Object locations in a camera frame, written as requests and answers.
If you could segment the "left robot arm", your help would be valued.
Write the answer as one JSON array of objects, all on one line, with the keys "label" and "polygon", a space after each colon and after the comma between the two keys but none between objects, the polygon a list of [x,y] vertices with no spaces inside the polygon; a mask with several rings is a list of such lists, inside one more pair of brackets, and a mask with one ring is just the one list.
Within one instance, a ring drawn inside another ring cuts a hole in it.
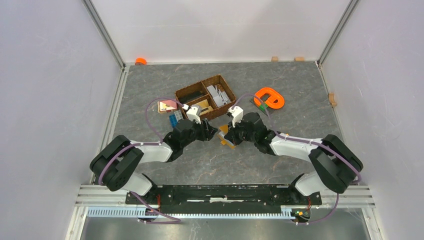
[{"label": "left robot arm", "polygon": [[121,189],[134,192],[145,204],[151,204],[157,198],[157,190],[145,174],[136,173],[138,165],[172,162],[189,144],[210,141],[217,132],[207,119],[199,123],[182,119],[162,142],[139,142],[118,135],[91,161],[89,168],[98,185],[112,192]]}]

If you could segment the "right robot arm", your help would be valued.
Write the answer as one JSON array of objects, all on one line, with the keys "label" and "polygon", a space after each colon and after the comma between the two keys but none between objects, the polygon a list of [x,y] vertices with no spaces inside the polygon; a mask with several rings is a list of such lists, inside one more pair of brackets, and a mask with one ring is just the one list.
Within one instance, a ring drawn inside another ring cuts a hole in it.
[{"label": "right robot arm", "polygon": [[312,164],[314,170],[298,176],[288,191],[295,204],[302,204],[310,195],[323,190],[342,194],[360,179],[363,163],[336,135],[294,137],[268,129],[256,112],[229,110],[228,115],[232,120],[223,138],[231,146],[251,142],[263,154],[293,157]]}]

